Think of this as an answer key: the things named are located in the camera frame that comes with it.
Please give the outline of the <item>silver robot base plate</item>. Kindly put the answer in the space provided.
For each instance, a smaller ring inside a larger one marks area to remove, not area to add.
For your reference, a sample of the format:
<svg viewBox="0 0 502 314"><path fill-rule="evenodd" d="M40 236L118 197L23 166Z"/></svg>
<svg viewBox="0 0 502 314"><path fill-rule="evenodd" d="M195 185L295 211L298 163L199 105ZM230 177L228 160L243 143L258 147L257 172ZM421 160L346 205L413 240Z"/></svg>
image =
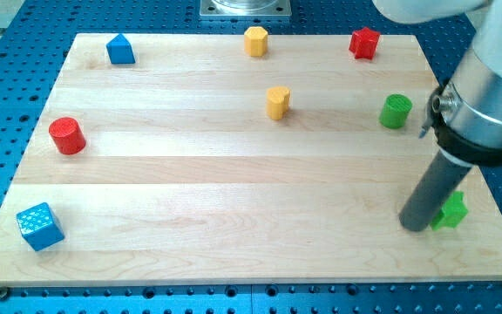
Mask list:
<svg viewBox="0 0 502 314"><path fill-rule="evenodd" d="M289 0L200 0L201 17L289 17Z"/></svg>

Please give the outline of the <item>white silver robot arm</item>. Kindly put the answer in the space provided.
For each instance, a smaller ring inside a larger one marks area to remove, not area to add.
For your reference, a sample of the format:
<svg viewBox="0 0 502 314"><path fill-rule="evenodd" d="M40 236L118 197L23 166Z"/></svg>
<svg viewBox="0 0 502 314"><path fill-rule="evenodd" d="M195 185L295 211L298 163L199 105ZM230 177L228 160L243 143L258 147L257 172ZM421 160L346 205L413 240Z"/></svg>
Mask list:
<svg viewBox="0 0 502 314"><path fill-rule="evenodd" d="M444 89L429 101L442 153L461 165L502 166L502 0L374 0L400 24L419 24L485 7L487 15Z"/></svg>

